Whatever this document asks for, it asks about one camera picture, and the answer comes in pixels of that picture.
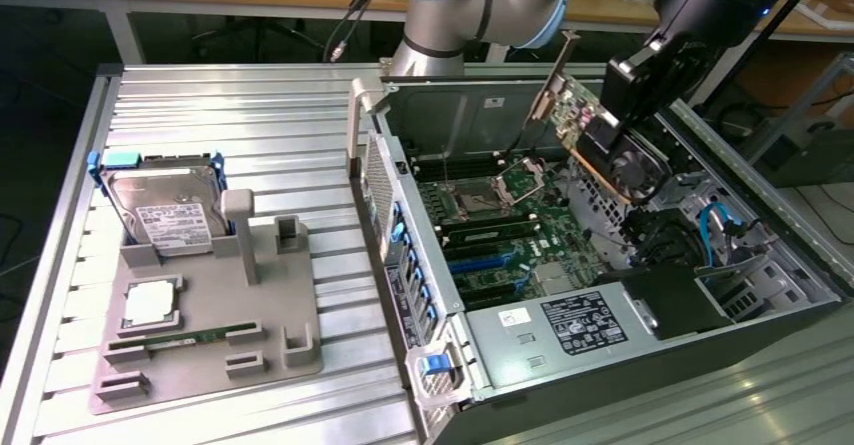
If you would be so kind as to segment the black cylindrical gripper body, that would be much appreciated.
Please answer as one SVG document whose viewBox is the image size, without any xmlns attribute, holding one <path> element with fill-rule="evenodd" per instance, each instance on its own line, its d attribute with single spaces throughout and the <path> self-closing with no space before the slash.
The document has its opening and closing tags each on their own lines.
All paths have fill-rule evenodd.
<svg viewBox="0 0 854 445">
<path fill-rule="evenodd" d="M 675 54 L 690 47 L 719 52 L 739 45 L 778 0 L 654 0 L 659 23 L 650 48 Z"/>
</svg>

